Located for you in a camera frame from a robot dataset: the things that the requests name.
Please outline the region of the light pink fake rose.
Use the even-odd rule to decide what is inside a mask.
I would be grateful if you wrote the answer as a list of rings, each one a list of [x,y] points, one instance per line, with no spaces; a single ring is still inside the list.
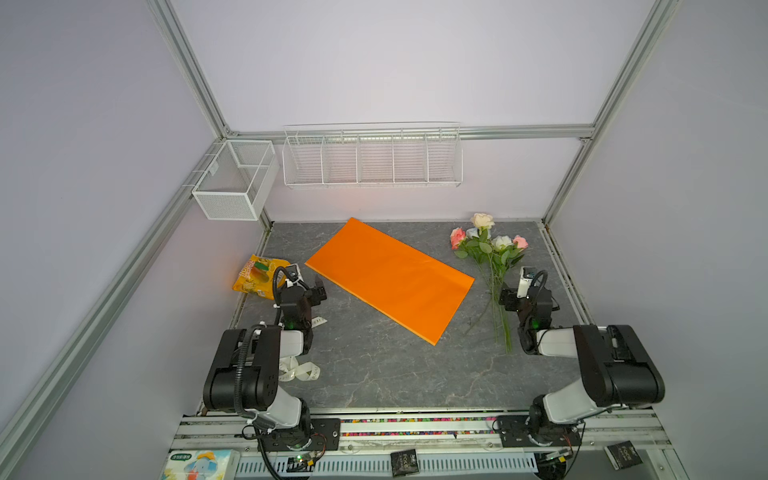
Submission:
[[[492,254],[492,246],[491,241],[494,237],[491,237],[490,229],[489,228],[482,228],[479,230],[480,237],[479,237],[479,248],[480,252],[482,253],[481,258],[483,260],[486,260],[489,266],[489,284],[490,284],[490,291],[491,291],[491,304],[492,304],[492,316],[494,320],[494,329],[495,332],[498,334],[498,338],[500,339],[500,335],[498,333],[498,324],[496,323],[496,320],[494,319],[494,298],[492,293],[492,267],[491,267],[491,254]],[[513,246],[509,249],[510,257],[508,260],[508,270],[515,266],[525,255],[525,251],[528,248],[528,241],[519,235],[516,235],[515,237],[510,237],[512,239]]]

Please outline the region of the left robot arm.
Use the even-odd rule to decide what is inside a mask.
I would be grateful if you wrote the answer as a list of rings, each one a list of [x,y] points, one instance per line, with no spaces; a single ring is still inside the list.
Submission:
[[[209,411],[235,413],[246,420],[242,436],[273,450],[298,450],[312,442],[306,402],[281,386],[280,361],[309,352],[312,308],[327,299],[320,279],[308,285],[296,264],[273,277],[276,317],[271,324],[224,331],[203,386]]]

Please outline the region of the white fake rose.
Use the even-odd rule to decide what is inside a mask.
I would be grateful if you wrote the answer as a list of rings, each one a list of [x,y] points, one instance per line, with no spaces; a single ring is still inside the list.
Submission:
[[[491,241],[491,267],[492,267],[492,293],[494,302],[494,319],[498,324],[498,333],[504,346],[504,351],[511,351],[509,340],[509,327],[506,324],[503,306],[500,304],[501,291],[508,270],[508,260],[510,257],[509,249],[513,246],[512,239],[509,236],[496,236]]]

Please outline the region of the dark pink fake rose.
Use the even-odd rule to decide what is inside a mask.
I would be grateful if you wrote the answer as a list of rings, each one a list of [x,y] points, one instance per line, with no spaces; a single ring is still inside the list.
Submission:
[[[490,234],[491,234],[491,228],[489,226],[473,227],[470,229],[463,229],[461,227],[455,228],[450,235],[450,244],[451,244],[451,249],[453,250],[454,254],[458,258],[470,259],[477,266],[480,277],[485,282],[485,285],[489,293],[488,304],[484,308],[483,312],[480,314],[480,317],[483,318],[485,316],[488,316],[491,319],[491,322],[494,328],[494,320],[492,316],[493,311],[492,311],[492,304],[491,304],[491,291],[490,291],[490,284],[489,284],[490,271],[489,271],[489,266],[487,261],[481,258],[482,253],[480,252],[480,248],[479,248],[479,237],[480,237],[479,230],[482,228],[489,228]],[[499,340],[498,334],[495,332],[495,329],[494,329],[494,334],[495,334],[495,339]]]

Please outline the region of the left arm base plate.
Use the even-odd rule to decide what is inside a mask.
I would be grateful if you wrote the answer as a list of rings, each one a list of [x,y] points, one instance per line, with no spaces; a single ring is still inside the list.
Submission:
[[[312,417],[291,429],[276,429],[259,436],[267,452],[337,451],[341,440],[339,418]]]

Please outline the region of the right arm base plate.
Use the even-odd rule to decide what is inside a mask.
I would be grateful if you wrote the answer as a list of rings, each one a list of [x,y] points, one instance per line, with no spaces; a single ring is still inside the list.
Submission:
[[[505,448],[578,447],[582,444],[577,424],[536,423],[528,415],[501,415],[492,425]]]

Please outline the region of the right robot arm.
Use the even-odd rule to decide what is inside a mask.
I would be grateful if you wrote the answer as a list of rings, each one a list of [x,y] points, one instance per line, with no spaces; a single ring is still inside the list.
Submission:
[[[604,412],[647,407],[666,393],[662,376],[629,325],[554,327],[551,291],[532,287],[519,296],[504,285],[498,304],[517,313],[518,337],[524,353],[578,361],[579,378],[537,396],[525,418],[497,420],[504,440],[512,437],[537,446],[576,443],[578,424]]]

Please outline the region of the orange wrapping paper sheet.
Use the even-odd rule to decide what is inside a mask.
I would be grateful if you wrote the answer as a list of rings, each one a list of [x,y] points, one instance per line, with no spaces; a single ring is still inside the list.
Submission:
[[[306,265],[433,346],[474,284],[473,277],[355,218]]]

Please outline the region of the cream fake rose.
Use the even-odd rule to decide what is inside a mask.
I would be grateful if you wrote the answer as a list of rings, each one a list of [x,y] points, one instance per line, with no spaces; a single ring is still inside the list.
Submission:
[[[491,318],[498,341],[509,340],[509,328],[505,325],[502,307],[499,305],[502,285],[507,271],[516,258],[517,243],[507,235],[494,235],[495,221],[487,213],[475,213],[471,217],[472,228],[467,231],[467,252],[472,254],[478,267],[486,275],[490,294]]]

